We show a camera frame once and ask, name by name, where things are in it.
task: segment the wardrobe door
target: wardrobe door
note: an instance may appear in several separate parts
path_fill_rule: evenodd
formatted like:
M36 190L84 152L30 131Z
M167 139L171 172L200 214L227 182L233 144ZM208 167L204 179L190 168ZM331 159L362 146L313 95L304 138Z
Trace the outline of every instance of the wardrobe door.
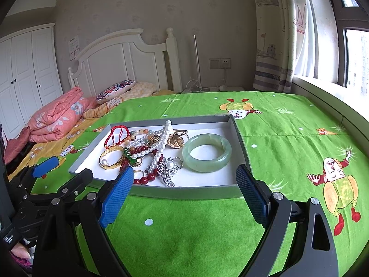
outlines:
M25 122L42 107L32 59L32 32L12 38L12 72L15 93Z
M13 84L11 42L0 43L0 124L7 139L16 137L25 126Z
M32 54L38 91L46 105L62 95L51 27L32 31Z

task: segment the power socket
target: power socket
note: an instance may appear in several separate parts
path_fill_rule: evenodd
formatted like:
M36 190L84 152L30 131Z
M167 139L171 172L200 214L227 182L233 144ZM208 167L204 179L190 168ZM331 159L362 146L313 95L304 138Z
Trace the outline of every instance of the power socket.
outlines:
M231 59L230 58L210 58L209 59L211 69L230 69Z
M231 59L230 58L221 58L220 59L220 68L221 69L230 69L231 68Z

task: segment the jade bangle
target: jade bangle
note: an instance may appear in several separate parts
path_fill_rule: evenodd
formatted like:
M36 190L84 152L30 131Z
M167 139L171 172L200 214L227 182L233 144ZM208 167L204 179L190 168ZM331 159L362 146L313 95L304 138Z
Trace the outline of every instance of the jade bangle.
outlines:
M203 145L213 145L223 149L224 153L216 159L212 160L200 160L190 155L194 148ZM231 159L232 147L228 140L218 134L199 134L190 138L182 149L183 162L190 169L202 172L210 173L215 172L223 168Z

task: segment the white headboard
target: white headboard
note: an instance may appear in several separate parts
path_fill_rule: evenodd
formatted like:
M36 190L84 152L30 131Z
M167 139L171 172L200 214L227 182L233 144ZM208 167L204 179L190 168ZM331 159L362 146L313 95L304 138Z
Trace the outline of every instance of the white headboard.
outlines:
M87 45L77 56L78 70L68 68L71 87L82 88L83 96L98 95L102 90L125 79L147 81L158 90L169 89L172 83L176 93L182 92L177 41L173 29L167 28L165 43L147 45L141 38L143 29L127 29L110 34ZM165 70L164 51L169 56L171 79Z

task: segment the red string necklace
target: red string necklace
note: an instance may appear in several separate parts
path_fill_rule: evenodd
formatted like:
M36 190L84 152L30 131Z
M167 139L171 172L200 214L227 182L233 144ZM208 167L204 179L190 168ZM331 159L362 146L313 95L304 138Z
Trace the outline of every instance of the red string necklace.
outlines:
M114 142L114 130L115 130L115 129L118 129L118 128L120 128L119 140L118 140L118 142ZM114 126L114 127L111 129L111 131L110 131L110 134L109 134L108 138L107 138L107 139L106 139L106 141L104 142L104 147L105 147L105 149L108 149L109 147L112 147L112 146L118 146L118 145L121 145L121 144L125 141L125 139L127 138L127 136L126 136L124 139L122 139L122 140L121 140L121 137L122 137L122 135L123 135L123 129L125 129L125 130L126 130L126 132L127 132L127 136L128 136L128 135L130 135L130 130L129 130L126 126L124 126L124 125ZM108 146L108 141L109 141L109 139L110 139L110 138L111 138L111 140L113 141L113 144L112 144L111 146Z

